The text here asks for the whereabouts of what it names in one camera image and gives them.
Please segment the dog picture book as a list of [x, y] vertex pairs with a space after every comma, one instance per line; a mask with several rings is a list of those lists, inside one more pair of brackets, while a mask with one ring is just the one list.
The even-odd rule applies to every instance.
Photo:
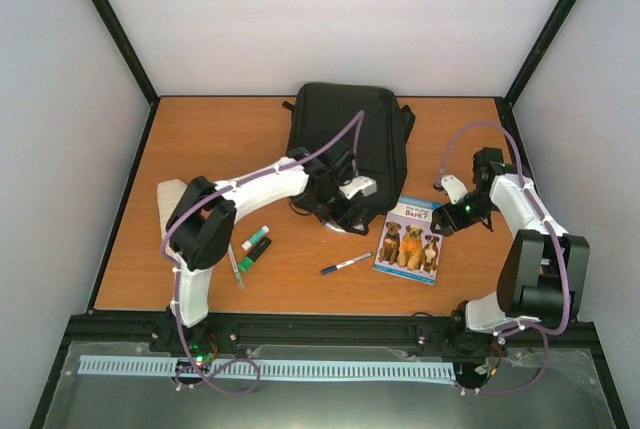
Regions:
[[401, 196], [387, 213], [374, 269], [403, 279], [434, 285], [440, 263], [442, 237], [431, 231], [433, 212], [440, 203]]

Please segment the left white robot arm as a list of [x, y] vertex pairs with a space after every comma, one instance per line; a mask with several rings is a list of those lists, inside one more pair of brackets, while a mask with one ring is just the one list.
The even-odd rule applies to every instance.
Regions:
[[354, 169], [348, 147], [312, 155], [296, 148], [271, 165], [230, 180], [204, 177], [189, 183], [166, 223], [163, 255], [174, 264], [169, 308], [172, 337], [186, 351], [208, 339], [208, 294], [213, 269], [228, 252], [235, 225], [278, 200], [290, 198], [306, 212], [345, 232], [368, 233], [365, 202], [377, 192], [375, 179]]

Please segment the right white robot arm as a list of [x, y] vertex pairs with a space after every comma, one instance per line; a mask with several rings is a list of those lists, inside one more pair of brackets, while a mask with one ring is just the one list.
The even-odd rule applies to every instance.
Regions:
[[475, 224], [491, 229], [492, 215], [504, 218], [513, 241], [496, 289], [464, 301], [451, 314], [448, 341], [462, 355], [486, 349], [499, 337], [536, 326], [562, 333], [576, 316], [584, 287], [590, 247], [550, 214], [521, 163], [507, 163], [498, 148], [476, 152], [474, 187], [441, 172], [436, 190], [449, 201], [432, 215], [433, 233], [450, 237]]

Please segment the black student backpack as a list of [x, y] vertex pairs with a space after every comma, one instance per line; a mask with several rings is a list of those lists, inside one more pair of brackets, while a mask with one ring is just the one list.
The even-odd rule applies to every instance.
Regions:
[[283, 107], [291, 116], [287, 149], [308, 152], [318, 150], [363, 112], [362, 124], [348, 130], [321, 157], [333, 159], [346, 148], [352, 150], [355, 162], [347, 165], [340, 180], [359, 174], [376, 181], [377, 191], [362, 202], [369, 220], [393, 209], [408, 173], [407, 143], [415, 123], [409, 106], [402, 106], [383, 87], [312, 82]]

